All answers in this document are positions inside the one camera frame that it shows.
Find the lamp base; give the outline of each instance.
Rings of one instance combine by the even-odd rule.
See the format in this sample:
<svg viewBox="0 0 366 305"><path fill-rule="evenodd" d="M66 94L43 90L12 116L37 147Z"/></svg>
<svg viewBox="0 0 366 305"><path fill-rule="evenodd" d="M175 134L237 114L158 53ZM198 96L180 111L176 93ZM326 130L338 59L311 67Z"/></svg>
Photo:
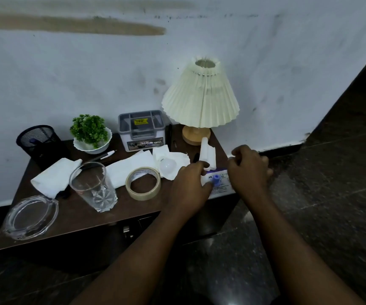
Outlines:
<svg viewBox="0 0 366 305"><path fill-rule="evenodd" d="M186 141L186 143L191 144L192 146L199 146L201 145L201 139L203 137L210 139L211 130L210 128L197 128L185 125L182 134L183 140Z"/></svg>

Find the plastic storage box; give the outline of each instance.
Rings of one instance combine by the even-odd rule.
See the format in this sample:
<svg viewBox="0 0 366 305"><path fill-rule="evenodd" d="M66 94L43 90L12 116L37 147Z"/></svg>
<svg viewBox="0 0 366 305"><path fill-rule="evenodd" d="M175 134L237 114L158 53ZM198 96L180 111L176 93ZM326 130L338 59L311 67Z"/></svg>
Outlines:
<svg viewBox="0 0 366 305"><path fill-rule="evenodd" d="M165 144L165 123L160 110L120 114L118 132L127 152Z"/></svg>

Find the white wall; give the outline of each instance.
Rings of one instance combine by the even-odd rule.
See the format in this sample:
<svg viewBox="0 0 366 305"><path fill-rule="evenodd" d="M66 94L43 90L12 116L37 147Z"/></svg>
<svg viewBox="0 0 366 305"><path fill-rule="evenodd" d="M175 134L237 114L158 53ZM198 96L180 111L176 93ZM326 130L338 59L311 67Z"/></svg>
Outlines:
<svg viewBox="0 0 366 305"><path fill-rule="evenodd" d="M0 30L0 204L13 198L28 162L15 144L23 129L49 124L69 139L80 113L115 129L120 113L159 109L192 56L219 58L240 104L235 121L213 129L228 153L243 143L257 150L302 143L366 64L366 0L184 0L179 8L161 6L167 0L65 1L0 0L0 10L111 15L167 31Z"/></svg>

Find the table lamp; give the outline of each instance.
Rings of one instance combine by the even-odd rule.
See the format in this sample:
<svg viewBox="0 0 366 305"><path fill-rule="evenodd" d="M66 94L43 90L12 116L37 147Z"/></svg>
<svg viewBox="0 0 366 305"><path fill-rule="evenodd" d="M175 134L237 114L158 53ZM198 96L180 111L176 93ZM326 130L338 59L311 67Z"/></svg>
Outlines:
<svg viewBox="0 0 366 305"><path fill-rule="evenodd" d="M203 137L210 138L210 127L232 121L240 111L220 61L200 57L167 90L162 108L168 117L185 125L183 139L194 146Z"/></svg>

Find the scalloped white pot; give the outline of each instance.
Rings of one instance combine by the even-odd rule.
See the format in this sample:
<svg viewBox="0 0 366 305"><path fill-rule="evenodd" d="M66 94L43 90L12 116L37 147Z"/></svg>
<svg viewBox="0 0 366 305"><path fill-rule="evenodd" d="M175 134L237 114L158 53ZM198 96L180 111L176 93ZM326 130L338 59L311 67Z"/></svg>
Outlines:
<svg viewBox="0 0 366 305"><path fill-rule="evenodd" d="M80 151L86 152L87 154L100 154L104 152L108 148L109 142L111 141L112 138L111 130L108 127L106 127L105 130L108 133L108 141L104 142L103 140L101 140L98 144L99 146L98 149L94 149L93 145L79 141L76 138L73 139L74 147Z"/></svg>

